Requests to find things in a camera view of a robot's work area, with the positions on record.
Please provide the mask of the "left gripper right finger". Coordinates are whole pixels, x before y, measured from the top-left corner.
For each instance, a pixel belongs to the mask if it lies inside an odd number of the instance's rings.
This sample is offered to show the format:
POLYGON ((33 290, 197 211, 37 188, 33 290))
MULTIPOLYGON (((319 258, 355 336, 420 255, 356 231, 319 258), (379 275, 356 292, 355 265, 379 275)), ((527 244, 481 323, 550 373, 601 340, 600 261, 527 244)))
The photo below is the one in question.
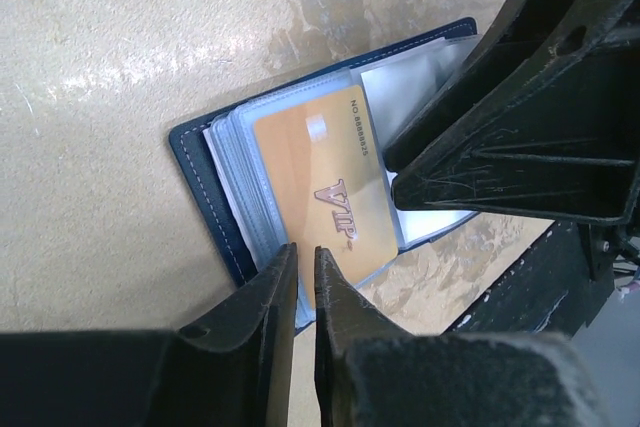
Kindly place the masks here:
POLYGON ((608 426, 588 372, 557 334, 417 336, 315 251, 314 380, 324 426, 608 426))

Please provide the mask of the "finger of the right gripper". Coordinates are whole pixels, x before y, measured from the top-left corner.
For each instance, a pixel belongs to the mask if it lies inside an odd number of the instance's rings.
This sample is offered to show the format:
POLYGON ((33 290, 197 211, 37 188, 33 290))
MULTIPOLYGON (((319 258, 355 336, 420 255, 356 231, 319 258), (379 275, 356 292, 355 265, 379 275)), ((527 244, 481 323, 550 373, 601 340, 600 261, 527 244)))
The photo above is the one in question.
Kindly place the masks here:
POLYGON ((611 1, 506 0, 461 70, 395 135, 384 152, 386 166, 393 172, 411 164, 425 166, 422 155, 428 147, 514 72, 530 69, 536 51, 543 52, 549 66, 576 59, 565 78, 554 80, 549 92, 539 96, 543 114, 567 126, 572 136, 597 131, 606 122, 602 108, 617 103, 633 85, 639 40, 627 39, 626 33, 637 29, 639 0, 630 0, 620 11, 619 23, 593 45, 586 43, 596 25, 593 20, 565 37, 556 29, 572 5, 597 11, 611 1), (577 59, 570 46, 584 57, 577 59))
POLYGON ((402 210, 626 223, 639 197, 639 43, 537 51, 394 180, 402 210))

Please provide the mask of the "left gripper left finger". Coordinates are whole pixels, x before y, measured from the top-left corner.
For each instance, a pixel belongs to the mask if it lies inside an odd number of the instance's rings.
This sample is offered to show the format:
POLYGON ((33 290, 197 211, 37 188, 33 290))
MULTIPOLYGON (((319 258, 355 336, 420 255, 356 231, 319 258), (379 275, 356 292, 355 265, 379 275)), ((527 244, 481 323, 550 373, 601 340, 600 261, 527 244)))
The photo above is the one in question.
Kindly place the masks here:
POLYGON ((283 426, 298 255, 178 330, 5 333, 5 426, 283 426))

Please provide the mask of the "navy blue card holder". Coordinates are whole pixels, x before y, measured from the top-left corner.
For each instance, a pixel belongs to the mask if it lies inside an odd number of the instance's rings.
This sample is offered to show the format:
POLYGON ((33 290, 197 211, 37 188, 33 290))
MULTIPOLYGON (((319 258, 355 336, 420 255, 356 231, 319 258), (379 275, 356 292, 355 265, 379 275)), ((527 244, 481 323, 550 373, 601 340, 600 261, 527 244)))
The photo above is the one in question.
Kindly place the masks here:
POLYGON ((382 151, 477 43, 466 17, 174 127, 169 145, 238 285, 298 249, 295 327, 315 320, 313 256, 361 286, 472 218, 403 211, 382 151))

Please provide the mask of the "gold VIP card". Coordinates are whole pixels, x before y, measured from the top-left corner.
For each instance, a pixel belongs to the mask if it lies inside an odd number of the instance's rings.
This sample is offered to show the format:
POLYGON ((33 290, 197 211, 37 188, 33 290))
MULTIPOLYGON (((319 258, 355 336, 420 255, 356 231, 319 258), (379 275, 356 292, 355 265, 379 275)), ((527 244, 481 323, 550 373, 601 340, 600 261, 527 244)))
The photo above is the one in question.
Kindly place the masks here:
POLYGON ((317 247, 351 284, 398 254, 389 198, 362 88, 353 85, 258 120, 254 134, 303 291, 314 296, 317 247))

